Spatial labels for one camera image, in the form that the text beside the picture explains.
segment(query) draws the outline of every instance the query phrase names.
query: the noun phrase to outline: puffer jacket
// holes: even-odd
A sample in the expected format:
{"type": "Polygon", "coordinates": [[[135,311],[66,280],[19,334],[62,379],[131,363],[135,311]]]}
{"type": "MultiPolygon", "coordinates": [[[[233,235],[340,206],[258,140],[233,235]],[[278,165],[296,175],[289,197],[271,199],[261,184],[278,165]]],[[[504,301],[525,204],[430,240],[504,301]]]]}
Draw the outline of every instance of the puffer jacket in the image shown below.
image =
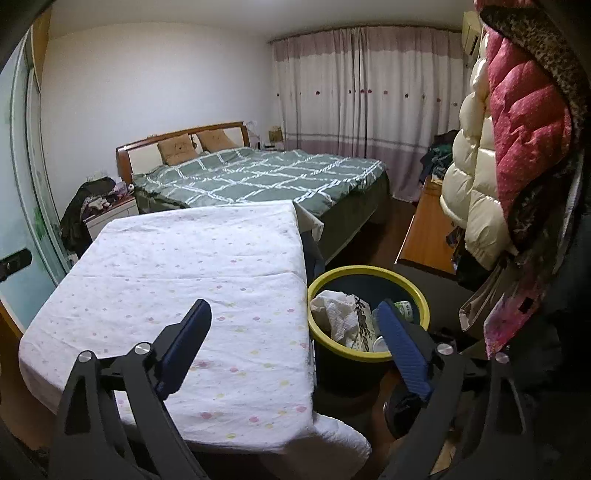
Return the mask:
{"type": "Polygon", "coordinates": [[[466,230],[466,250],[491,270],[499,255],[513,248],[496,186],[487,42],[485,31],[470,78],[471,93],[460,109],[462,129],[453,143],[453,163],[443,179],[440,203],[443,212],[466,230]]]}

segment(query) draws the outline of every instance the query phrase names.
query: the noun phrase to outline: curtain rod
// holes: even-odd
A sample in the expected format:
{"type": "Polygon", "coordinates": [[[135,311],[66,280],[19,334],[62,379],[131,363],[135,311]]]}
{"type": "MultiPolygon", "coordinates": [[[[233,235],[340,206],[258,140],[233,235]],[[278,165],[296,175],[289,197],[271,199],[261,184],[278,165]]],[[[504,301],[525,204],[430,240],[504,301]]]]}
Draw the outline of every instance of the curtain rod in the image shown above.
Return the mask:
{"type": "Polygon", "coordinates": [[[313,33],[332,32],[334,30],[343,30],[345,28],[363,28],[363,27],[426,27],[426,28],[432,28],[434,30],[443,30],[443,31],[452,32],[452,33],[461,33],[462,32],[461,28],[442,27],[440,25],[435,26],[435,25],[420,24],[420,23],[397,24],[397,23],[384,23],[384,22],[376,22],[376,23],[370,22],[370,23],[364,23],[361,25],[360,24],[343,24],[338,27],[326,27],[326,28],[318,28],[316,30],[303,31],[300,33],[295,33],[295,34],[290,34],[290,35],[285,35],[285,36],[273,38],[272,40],[269,40],[267,43],[271,44],[276,41],[287,40],[288,38],[302,37],[304,35],[311,35],[313,33]]]}

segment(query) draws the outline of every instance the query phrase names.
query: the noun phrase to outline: metal pivot bolt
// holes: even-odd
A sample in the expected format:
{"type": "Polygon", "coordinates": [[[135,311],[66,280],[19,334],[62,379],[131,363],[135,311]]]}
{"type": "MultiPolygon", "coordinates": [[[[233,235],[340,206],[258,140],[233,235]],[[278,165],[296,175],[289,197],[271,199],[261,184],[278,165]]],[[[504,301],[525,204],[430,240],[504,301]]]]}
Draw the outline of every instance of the metal pivot bolt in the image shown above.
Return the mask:
{"type": "Polygon", "coordinates": [[[152,348],[152,346],[149,343],[142,342],[142,343],[138,343],[135,346],[134,352],[137,353],[138,355],[145,355],[146,353],[150,352],[151,348],[152,348]]]}
{"type": "Polygon", "coordinates": [[[495,355],[495,360],[500,364],[508,364],[509,355],[507,355],[505,352],[499,352],[495,355]]]}
{"type": "Polygon", "coordinates": [[[453,347],[449,343],[440,343],[437,345],[437,351],[442,355],[451,355],[453,353],[453,347]]]}
{"type": "Polygon", "coordinates": [[[80,355],[78,355],[78,361],[83,364],[85,364],[91,358],[92,358],[92,352],[89,350],[85,350],[80,355]]]}

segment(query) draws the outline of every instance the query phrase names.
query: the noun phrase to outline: pink and white curtain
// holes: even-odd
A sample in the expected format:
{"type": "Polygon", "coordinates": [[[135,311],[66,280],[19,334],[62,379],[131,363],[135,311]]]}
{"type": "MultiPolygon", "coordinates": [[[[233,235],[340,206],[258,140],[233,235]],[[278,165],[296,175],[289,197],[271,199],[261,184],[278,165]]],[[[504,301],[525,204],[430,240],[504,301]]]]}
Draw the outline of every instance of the pink and white curtain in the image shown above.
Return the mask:
{"type": "Polygon", "coordinates": [[[461,35],[423,27],[343,28],[273,43],[285,146],[377,158],[391,193],[417,200],[420,158],[459,128],[469,71],[461,35]]]}

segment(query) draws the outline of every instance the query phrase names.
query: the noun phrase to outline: bed headboard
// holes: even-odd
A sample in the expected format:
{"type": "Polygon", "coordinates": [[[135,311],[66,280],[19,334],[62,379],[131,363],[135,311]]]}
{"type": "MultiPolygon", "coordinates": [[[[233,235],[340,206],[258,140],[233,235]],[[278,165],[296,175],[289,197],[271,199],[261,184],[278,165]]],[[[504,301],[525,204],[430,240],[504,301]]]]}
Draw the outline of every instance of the bed headboard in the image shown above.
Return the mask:
{"type": "Polygon", "coordinates": [[[117,157],[117,168],[119,175],[128,184],[132,183],[131,176],[135,172],[147,173],[152,168],[162,165],[162,159],[160,152],[158,151],[157,144],[167,138],[177,137],[179,135],[189,134],[193,135],[198,132],[204,132],[205,130],[224,130],[226,135],[234,143],[241,146],[250,147],[250,141],[248,139],[248,131],[244,126],[244,122],[230,122],[227,124],[216,124],[216,125],[205,125],[203,127],[187,128],[185,130],[178,130],[176,132],[170,132],[163,135],[154,135],[153,137],[144,138],[137,142],[128,143],[118,147],[115,155],[117,157]]]}

